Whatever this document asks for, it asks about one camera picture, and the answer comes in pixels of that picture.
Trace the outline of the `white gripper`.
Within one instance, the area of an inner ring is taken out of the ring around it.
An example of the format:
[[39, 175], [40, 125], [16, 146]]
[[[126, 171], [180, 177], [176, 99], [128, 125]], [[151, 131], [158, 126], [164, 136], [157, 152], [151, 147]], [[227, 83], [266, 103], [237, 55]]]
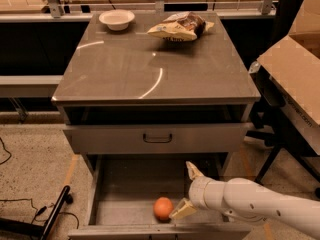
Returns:
[[193, 181], [189, 189], [189, 199], [183, 198], [169, 218], [180, 220], [194, 214], [197, 209], [220, 210], [223, 199], [223, 183], [204, 174], [190, 161], [186, 162], [189, 178]]

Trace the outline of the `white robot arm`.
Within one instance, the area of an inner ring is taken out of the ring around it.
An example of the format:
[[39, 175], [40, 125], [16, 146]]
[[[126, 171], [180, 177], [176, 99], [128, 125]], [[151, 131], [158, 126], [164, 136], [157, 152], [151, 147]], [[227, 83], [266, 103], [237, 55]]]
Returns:
[[179, 220], [199, 210], [215, 210], [247, 223], [271, 218], [320, 239], [320, 202], [284, 195], [244, 178], [227, 182], [205, 176], [193, 163], [186, 162], [191, 185], [169, 217]]

